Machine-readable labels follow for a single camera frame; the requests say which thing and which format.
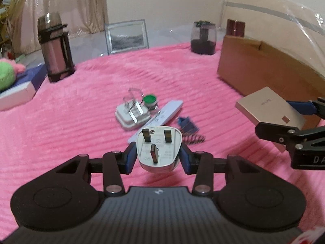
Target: logo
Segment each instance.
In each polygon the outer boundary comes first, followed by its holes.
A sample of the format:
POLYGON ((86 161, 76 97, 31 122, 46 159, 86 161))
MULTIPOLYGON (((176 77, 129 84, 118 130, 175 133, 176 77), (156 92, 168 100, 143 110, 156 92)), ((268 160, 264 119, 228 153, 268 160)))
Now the logo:
POLYGON ((162 189, 158 189, 154 191, 155 194, 161 195, 164 191, 162 189))
POLYGON ((270 101, 272 101, 271 99, 267 99, 265 102, 261 103, 261 105, 265 105, 267 103, 269 103, 270 101))
POLYGON ((319 164, 324 163, 325 164, 325 157, 315 156, 314 157, 314 163, 319 163, 319 164))

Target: blue gripper pad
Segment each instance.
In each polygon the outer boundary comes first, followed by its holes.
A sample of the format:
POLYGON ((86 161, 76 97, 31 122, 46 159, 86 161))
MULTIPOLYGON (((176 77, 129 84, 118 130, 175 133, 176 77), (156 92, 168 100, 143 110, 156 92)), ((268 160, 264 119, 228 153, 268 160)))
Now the blue gripper pad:
POLYGON ((313 115, 317 113, 317 107, 312 102, 287 101, 294 109, 303 115, 313 115))
POLYGON ((186 150, 183 148, 183 146, 181 146, 181 148, 179 149, 178 157, 179 157, 179 160, 181 161, 184 172, 187 175, 190 175, 191 174, 190 158, 189 158, 189 155, 186 152, 186 150))
POLYGON ((136 151, 136 149, 137 149, 136 143, 131 142, 131 144, 133 144, 133 147, 126 157, 126 166, 125 166, 126 174, 130 174, 132 172, 133 166, 134 166, 135 161, 137 160, 136 158, 138 156, 137 151, 136 151))

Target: glass jar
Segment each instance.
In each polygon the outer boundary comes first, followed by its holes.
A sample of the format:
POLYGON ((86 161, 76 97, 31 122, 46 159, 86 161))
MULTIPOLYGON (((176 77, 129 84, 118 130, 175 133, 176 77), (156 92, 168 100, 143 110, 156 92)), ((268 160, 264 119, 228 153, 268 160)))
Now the glass jar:
POLYGON ((216 24, 207 21, 194 22, 191 34, 192 52, 213 55, 216 51, 216 42, 216 24))

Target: rose gold box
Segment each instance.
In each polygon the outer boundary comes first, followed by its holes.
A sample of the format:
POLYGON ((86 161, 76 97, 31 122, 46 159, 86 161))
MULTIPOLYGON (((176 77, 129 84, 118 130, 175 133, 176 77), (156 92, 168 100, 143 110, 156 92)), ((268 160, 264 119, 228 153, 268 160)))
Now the rose gold box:
MULTIPOLYGON (((254 125, 259 122, 266 122, 302 129, 306 121, 298 111, 269 87, 245 96, 237 101, 235 106, 254 125)), ((274 145, 281 152, 285 151, 284 145, 277 143, 274 145)))

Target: curtain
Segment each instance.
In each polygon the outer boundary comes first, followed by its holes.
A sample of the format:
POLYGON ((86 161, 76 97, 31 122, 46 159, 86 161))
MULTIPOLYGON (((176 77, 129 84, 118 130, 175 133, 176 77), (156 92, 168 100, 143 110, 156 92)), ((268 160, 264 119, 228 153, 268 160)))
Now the curtain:
POLYGON ((15 53, 40 49, 37 20, 51 12, 59 12, 62 23, 68 24, 69 37, 103 31, 105 0, 26 0, 20 18, 8 28, 15 53))

